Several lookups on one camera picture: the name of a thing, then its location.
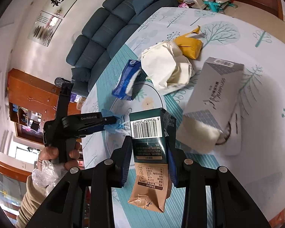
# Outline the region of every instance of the barcode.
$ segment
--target barcode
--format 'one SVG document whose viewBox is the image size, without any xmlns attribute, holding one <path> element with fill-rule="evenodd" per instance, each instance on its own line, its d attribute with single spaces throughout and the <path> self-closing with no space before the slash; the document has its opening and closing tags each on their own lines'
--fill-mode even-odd
<svg viewBox="0 0 285 228">
<path fill-rule="evenodd" d="M 157 137 L 156 121 L 133 124 L 135 138 Z"/>
<path fill-rule="evenodd" d="M 130 123 L 134 139 L 162 137 L 160 117 L 141 119 Z"/>
<path fill-rule="evenodd" d="M 223 60 L 220 60 L 220 59 L 216 59 L 214 62 L 218 63 L 218 64 L 222 64 L 222 65 L 228 66 L 228 67 L 231 67 L 231 68 L 234 65 L 234 63 L 223 61 Z"/>
</svg>

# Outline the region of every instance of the finger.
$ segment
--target finger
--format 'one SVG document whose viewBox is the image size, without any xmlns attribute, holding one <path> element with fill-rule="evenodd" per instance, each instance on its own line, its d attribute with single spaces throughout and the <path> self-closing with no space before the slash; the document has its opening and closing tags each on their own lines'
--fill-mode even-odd
<svg viewBox="0 0 285 228">
<path fill-rule="evenodd" d="M 45 147 L 38 156 L 37 168 L 42 170 L 42 160 L 50 160 L 58 157 L 59 150 L 57 147 L 47 146 Z"/>
<path fill-rule="evenodd" d="M 77 162 L 77 160 L 73 159 L 73 160 L 71 160 L 71 161 L 66 162 L 65 168 L 66 168 L 67 170 L 70 170 L 70 169 L 73 168 L 73 167 L 78 167 L 78 162 Z"/>
<path fill-rule="evenodd" d="M 74 149 L 74 150 L 72 150 L 72 151 L 70 151 L 69 152 L 69 156 L 70 156 L 70 158 L 72 158 L 72 159 L 79 159 L 79 151 L 78 150 L 76 150 L 76 149 Z"/>
<path fill-rule="evenodd" d="M 81 147 L 80 143 L 76 141 L 75 149 L 79 150 L 80 147 Z"/>
</svg>

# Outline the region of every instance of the gray box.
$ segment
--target gray box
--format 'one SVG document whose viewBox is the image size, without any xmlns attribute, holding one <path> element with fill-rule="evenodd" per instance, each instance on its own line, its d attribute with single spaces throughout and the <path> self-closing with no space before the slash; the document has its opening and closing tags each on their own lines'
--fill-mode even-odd
<svg viewBox="0 0 285 228">
<path fill-rule="evenodd" d="M 239 93 L 244 65 L 209 57 L 184 115 L 223 132 Z"/>
</svg>

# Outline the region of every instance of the brown package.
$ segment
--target brown package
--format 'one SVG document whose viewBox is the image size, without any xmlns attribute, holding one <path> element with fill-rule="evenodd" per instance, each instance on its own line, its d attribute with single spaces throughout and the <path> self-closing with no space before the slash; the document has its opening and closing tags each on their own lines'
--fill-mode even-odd
<svg viewBox="0 0 285 228">
<path fill-rule="evenodd" d="M 136 180 L 128 203 L 155 212 L 164 212 L 172 182 L 167 164 L 135 163 Z"/>
<path fill-rule="evenodd" d="M 81 110 L 82 106 L 84 105 L 86 98 L 85 97 L 80 97 L 80 99 L 77 102 L 76 108 L 78 110 Z"/>
</svg>

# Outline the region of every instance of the poster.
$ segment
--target poster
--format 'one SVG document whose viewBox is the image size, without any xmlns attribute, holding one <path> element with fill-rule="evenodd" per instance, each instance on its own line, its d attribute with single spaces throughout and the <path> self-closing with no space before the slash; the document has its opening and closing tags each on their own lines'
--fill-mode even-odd
<svg viewBox="0 0 285 228">
<path fill-rule="evenodd" d="M 48 46 L 62 19 L 40 11 L 28 38 L 44 46 Z"/>
<path fill-rule="evenodd" d="M 43 11 L 65 17 L 69 9 L 77 0 L 48 0 Z"/>
</svg>

